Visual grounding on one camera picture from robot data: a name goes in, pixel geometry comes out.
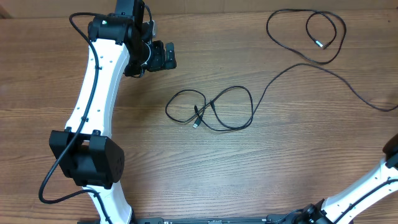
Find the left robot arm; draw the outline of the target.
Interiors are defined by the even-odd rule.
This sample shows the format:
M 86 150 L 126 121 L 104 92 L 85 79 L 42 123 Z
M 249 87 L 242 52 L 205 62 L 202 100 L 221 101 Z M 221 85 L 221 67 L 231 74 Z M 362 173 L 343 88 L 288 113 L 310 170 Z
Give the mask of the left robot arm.
M 173 43 L 156 40 L 155 22 L 144 20 L 149 11 L 132 0 L 118 1 L 113 13 L 93 14 L 83 34 L 89 55 L 78 101 L 64 130 L 50 134 L 54 167 L 91 197 L 100 223 L 136 222 L 121 187 L 124 151 L 111 138 L 121 78 L 177 66 Z

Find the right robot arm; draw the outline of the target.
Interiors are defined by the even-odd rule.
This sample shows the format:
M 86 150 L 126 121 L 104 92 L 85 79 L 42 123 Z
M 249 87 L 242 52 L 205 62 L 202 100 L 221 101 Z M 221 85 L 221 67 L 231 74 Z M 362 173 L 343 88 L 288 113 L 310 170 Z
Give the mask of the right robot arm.
M 397 136 L 383 147 L 377 166 L 337 195 L 305 207 L 294 223 L 351 223 L 354 217 L 397 191 Z

